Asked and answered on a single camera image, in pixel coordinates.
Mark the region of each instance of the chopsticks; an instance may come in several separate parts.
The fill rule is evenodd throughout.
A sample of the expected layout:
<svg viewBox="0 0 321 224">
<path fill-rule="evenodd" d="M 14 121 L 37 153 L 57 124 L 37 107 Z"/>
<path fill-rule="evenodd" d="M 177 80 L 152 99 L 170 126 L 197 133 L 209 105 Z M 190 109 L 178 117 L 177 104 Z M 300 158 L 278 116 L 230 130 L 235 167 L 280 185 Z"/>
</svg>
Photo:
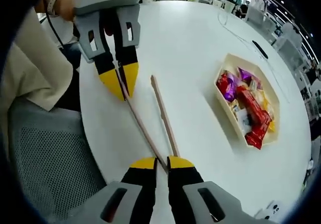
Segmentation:
<svg viewBox="0 0 321 224">
<path fill-rule="evenodd" d="M 177 147 L 177 144 L 176 144 L 176 140 L 175 140 L 175 137 L 174 137 L 174 134 L 173 134 L 172 126 L 170 124 L 170 120 L 169 120 L 169 117 L 167 115 L 167 112 L 166 112 L 166 109 L 165 109 L 165 106 L 164 106 L 164 102 L 163 102 L 161 93 L 159 91 L 157 80 L 152 75 L 150 77 L 150 81 L 151 81 L 151 85 L 152 85 L 152 87 L 154 89 L 154 92 L 155 92 L 155 95 L 156 95 L 156 99 L 157 99 L 157 103 L 158 103 L 158 106 L 159 106 L 159 109 L 160 109 L 160 116 L 161 116 L 161 118 L 162 118 L 162 120 L 164 122 L 164 125 L 165 125 L 165 128 L 166 128 L 166 132 L 167 132 L 167 135 L 168 135 L 170 143 L 171 143 L 173 155 L 179 157 L 180 153 L 179 153 L 179 150 L 178 150 L 178 147 Z"/>
<path fill-rule="evenodd" d="M 167 132 L 167 135 L 169 137 L 169 140 L 170 140 L 170 144 L 171 144 L 171 147 L 172 147 L 172 151 L 173 151 L 173 155 L 174 156 L 180 156 L 179 154 L 179 151 L 178 151 L 178 147 L 177 147 L 177 144 L 176 144 L 176 140 L 175 140 L 175 137 L 174 137 L 174 134 L 173 134 L 173 130 L 172 130 L 172 127 L 171 127 L 171 124 L 170 124 L 170 121 L 169 121 L 169 118 L 168 118 L 168 115 L 167 115 L 167 112 L 166 112 L 166 109 L 165 109 L 165 106 L 164 106 L 164 102 L 163 102 L 163 99 L 162 99 L 162 96 L 161 96 L 161 93 L 159 91 L 159 87 L 158 87 L 158 84 L 157 84 L 157 80 L 156 78 L 152 75 L 151 78 L 150 78 L 150 81 L 151 81 L 151 85 L 154 89 L 154 92 L 155 92 L 155 95 L 156 95 L 156 99 L 157 99 L 157 103 L 158 103 L 158 106 L 159 106 L 159 109 L 160 109 L 160 116 L 164 122 L 164 125 L 165 125 L 165 128 L 166 128 L 166 132 Z M 144 134 L 147 142 L 148 142 L 148 145 L 150 146 L 150 148 L 152 149 L 152 151 L 154 152 L 155 156 L 158 158 L 159 162 L 160 162 L 160 165 L 162 166 L 162 168 L 164 169 L 164 171 L 166 173 L 168 173 L 168 168 L 167 168 L 167 165 L 164 161 L 164 159 L 161 157 L 161 154 L 159 153 L 156 145 L 154 144 L 153 140 L 151 139 L 143 121 L 141 120 L 137 110 L 134 108 L 132 102 L 131 102 L 131 99 L 128 95 L 128 92 L 126 90 L 126 87 L 124 85 L 124 83 L 121 81 L 121 88 L 123 90 L 123 93 L 125 95 L 125 98 L 128 102 L 128 105 L 130 107 L 130 110 L 133 114 L 133 116 L 135 117 L 142 133 Z"/>
</svg>

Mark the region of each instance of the desk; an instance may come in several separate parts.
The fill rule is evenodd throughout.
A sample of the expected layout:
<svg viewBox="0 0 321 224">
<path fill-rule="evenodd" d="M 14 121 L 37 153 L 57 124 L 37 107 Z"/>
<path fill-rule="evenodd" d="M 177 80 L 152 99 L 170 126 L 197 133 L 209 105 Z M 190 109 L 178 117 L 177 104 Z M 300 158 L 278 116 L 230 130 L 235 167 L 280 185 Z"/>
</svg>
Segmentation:
<svg viewBox="0 0 321 224">
<path fill-rule="evenodd" d="M 233 34 L 220 25 L 218 15 L 223 22 L 228 17 L 226 28 Z M 132 101 L 160 153 L 168 156 L 171 148 L 150 85 L 152 74 L 158 79 L 181 156 L 195 164 L 204 180 L 238 198 L 250 215 L 272 200 L 293 205 L 310 159 L 310 131 L 299 89 L 275 50 L 245 22 L 207 4 L 151 3 L 141 6 L 139 22 L 140 65 Z M 270 67 L 252 40 L 269 56 Z M 261 151 L 240 144 L 214 95 L 214 77 L 229 52 L 258 64 L 279 97 L 279 139 Z M 83 58 L 80 100 L 88 143 L 107 182 L 120 181 L 131 163 L 152 156 L 127 103 L 110 94 L 94 64 Z M 150 223 L 174 223 L 166 174 L 159 165 Z"/>
</svg>

